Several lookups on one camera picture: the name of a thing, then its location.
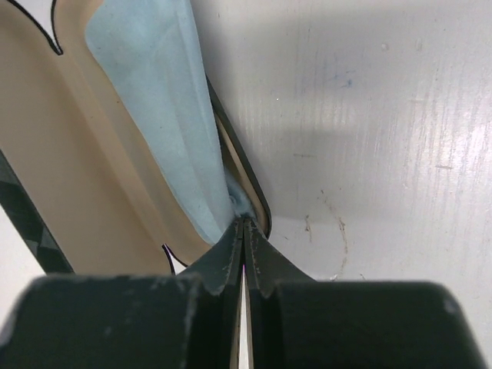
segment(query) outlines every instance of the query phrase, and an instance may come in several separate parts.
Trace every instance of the stain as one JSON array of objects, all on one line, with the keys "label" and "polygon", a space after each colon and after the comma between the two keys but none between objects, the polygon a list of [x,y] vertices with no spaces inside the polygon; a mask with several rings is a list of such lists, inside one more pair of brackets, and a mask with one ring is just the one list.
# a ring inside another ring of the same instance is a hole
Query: stain
[{"label": "stain", "polygon": [[310,155],[310,154],[297,154],[297,153],[295,153],[294,156],[296,158],[316,158],[316,155]]},{"label": "stain", "polygon": [[417,52],[422,51],[422,38],[418,38],[417,40],[415,40],[415,50]]},{"label": "stain", "polygon": [[345,85],[341,86],[341,88],[350,88],[350,87],[352,87],[352,80],[351,79],[349,79]]},{"label": "stain", "polygon": [[449,165],[436,165],[436,168],[437,169],[447,169],[448,171],[453,169],[453,167],[450,167]]},{"label": "stain", "polygon": [[456,314],[459,310],[458,306],[454,303],[454,301],[450,300],[450,299],[445,299],[444,300],[444,310],[448,313],[448,314]]},{"label": "stain", "polygon": [[309,232],[309,242],[312,242],[313,241],[313,232],[311,231],[311,224],[309,222],[309,214],[306,215],[305,221],[306,221],[306,228],[304,230],[306,232]]}]

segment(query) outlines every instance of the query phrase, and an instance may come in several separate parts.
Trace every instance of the blue cloth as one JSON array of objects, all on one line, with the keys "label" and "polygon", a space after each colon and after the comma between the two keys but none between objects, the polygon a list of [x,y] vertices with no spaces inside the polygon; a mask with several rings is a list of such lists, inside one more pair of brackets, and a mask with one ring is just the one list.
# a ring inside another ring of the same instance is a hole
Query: blue cloth
[{"label": "blue cloth", "polygon": [[181,208],[216,243],[234,214],[253,211],[231,175],[226,182],[189,1],[105,0],[85,39]]}]

